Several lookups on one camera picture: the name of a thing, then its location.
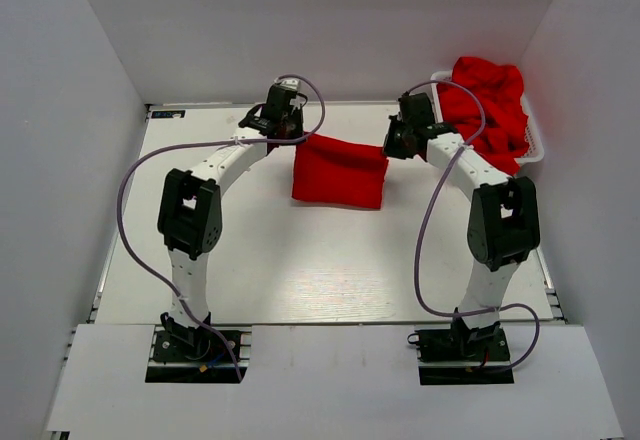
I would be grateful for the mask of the red t-shirt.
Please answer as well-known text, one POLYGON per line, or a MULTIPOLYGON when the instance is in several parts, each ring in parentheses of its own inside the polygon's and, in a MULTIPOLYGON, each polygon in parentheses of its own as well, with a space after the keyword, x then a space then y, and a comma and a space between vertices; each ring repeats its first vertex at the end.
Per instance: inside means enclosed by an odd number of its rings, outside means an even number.
POLYGON ((314 134, 296 147, 291 196, 307 203, 379 210, 388 165, 379 146, 314 134))

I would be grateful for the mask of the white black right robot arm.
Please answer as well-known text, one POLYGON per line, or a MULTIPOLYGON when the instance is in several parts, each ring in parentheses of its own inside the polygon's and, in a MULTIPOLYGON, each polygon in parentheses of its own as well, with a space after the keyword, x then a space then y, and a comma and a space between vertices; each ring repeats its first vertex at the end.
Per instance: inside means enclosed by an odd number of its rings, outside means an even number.
POLYGON ((497 335, 507 287, 540 243, 535 185, 492 166, 453 125, 437 122, 427 94, 405 92, 398 102, 384 154, 423 158, 442 170, 435 194, 451 181, 470 202, 466 237, 474 263, 465 295, 449 317, 453 350, 472 359, 497 335))

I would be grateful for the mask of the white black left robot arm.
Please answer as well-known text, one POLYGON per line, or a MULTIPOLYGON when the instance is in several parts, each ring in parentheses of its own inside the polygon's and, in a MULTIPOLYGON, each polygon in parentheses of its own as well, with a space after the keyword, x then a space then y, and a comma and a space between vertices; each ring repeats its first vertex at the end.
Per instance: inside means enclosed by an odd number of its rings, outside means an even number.
POLYGON ((303 136, 304 99, 296 79, 273 84, 266 102, 239 122, 230 144, 192 169, 173 169, 165 177, 158 230, 168 250, 171 282, 179 292, 161 324, 188 358, 202 358, 211 347, 211 334, 202 326, 211 323, 207 264, 222 234, 222 198, 243 173, 266 158, 272 148, 268 139, 303 136))

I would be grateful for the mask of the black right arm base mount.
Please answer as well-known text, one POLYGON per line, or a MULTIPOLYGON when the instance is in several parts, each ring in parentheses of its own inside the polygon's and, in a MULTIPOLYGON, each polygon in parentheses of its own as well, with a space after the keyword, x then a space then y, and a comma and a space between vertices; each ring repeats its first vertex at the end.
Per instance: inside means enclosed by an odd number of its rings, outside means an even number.
POLYGON ((511 355, 500 328, 491 339, 460 346, 450 329, 420 329, 407 336, 417 351, 421 386, 509 385, 511 355))

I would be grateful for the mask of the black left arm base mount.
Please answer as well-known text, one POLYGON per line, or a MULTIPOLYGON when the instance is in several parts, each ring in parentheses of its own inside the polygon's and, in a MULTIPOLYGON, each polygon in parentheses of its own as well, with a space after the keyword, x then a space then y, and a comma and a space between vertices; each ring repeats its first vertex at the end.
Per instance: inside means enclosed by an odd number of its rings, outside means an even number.
POLYGON ((251 330, 214 334, 183 327, 163 313, 155 327, 145 374, 148 384, 238 384, 249 366, 251 330))

